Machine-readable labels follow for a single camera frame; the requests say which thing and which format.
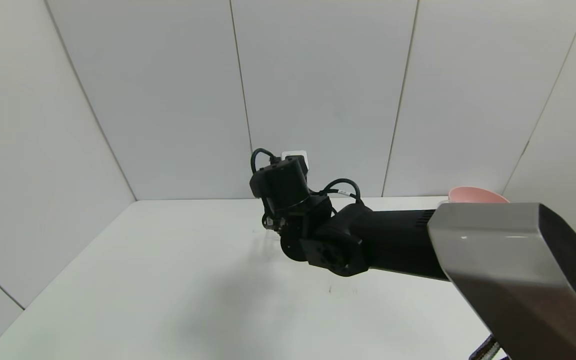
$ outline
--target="cable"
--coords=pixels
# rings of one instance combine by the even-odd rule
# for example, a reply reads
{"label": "cable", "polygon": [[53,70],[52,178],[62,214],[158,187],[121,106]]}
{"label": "cable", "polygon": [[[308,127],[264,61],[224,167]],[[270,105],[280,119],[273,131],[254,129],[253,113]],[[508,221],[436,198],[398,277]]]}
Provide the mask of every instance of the cable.
{"label": "cable", "polygon": [[256,160],[257,160],[257,155],[259,155],[259,153],[264,153],[264,154],[268,155],[268,157],[270,157],[271,162],[276,158],[274,153],[266,150],[265,148],[260,147],[257,150],[253,151],[252,155],[250,156],[250,169],[252,170],[253,174],[257,172]]}
{"label": "cable", "polygon": [[324,187],[324,189],[321,191],[323,194],[330,194],[330,193],[339,193],[338,189],[332,189],[332,187],[334,187],[337,184],[349,184],[350,186],[352,186],[352,188],[354,189],[354,194],[348,193],[348,196],[350,196],[351,198],[354,198],[357,200],[357,203],[363,203],[361,198],[362,198],[362,193],[361,191],[359,191],[359,185],[357,185],[356,182],[350,180],[349,178],[338,178],[337,180],[333,180],[332,182],[330,182],[328,185],[326,185],[326,187]]}

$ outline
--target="white tabletop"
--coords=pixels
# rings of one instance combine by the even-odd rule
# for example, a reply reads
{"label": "white tabletop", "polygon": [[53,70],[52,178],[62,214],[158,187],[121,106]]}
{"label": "white tabletop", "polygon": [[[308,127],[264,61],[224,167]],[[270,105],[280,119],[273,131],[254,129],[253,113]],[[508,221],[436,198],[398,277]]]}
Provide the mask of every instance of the white tabletop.
{"label": "white tabletop", "polygon": [[0,360],[466,360],[489,335],[449,282],[286,258],[262,213],[260,200],[133,203],[2,335]]}

